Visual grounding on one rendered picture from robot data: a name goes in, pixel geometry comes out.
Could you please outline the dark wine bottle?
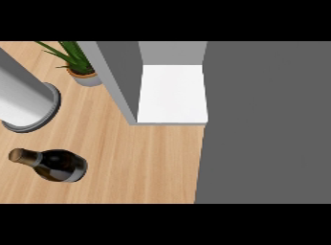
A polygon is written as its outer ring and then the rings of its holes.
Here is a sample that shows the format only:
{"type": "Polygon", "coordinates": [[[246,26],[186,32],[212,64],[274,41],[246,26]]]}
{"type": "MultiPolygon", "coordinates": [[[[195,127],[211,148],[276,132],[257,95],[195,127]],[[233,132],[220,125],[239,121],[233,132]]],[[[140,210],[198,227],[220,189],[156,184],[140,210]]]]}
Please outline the dark wine bottle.
{"type": "Polygon", "coordinates": [[[63,149],[32,151],[15,148],[9,160],[31,167],[40,177],[51,182],[77,182],[87,170],[85,159],[63,149]]]}

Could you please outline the grey open cabinet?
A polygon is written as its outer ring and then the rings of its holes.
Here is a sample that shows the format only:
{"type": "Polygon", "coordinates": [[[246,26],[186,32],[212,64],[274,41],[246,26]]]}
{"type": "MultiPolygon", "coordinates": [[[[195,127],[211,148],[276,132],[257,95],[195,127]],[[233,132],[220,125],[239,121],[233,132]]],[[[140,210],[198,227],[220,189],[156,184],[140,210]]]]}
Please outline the grey open cabinet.
{"type": "Polygon", "coordinates": [[[90,65],[131,125],[203,125],[203,41],[82,41],[90,65]]]}

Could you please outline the dark grey cabinet door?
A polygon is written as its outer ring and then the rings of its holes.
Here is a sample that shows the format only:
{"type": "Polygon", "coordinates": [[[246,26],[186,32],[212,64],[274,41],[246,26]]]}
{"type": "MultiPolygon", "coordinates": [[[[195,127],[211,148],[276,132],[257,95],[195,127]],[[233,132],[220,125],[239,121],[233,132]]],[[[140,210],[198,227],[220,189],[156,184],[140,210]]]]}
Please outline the dark grey cabinet door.
{"type": "Polygon", "coordinates": [[[331,42],[212,42],[199,203],[331,203],[331,42]]]}

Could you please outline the green potted plant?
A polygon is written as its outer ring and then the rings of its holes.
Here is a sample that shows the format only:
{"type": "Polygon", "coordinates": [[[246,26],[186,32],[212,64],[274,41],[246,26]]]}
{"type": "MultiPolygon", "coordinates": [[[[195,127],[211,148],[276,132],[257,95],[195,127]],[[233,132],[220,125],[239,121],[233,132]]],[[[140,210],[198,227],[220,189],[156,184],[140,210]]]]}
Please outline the green potted plant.
{"type": "Polygon", "coordinates": [[[97,77],[93,66],[82,53],[79,44],[75,41],[59,41],[57,44],[63,51],[57,51],[43,41],[37,41],[37,44],[44,48],[44,52],[59,57],[65,65],[62,68],[66,70],[69,76],[78,85],[84,87],[94,87],[102,84],[102,80],[97,77]]]}

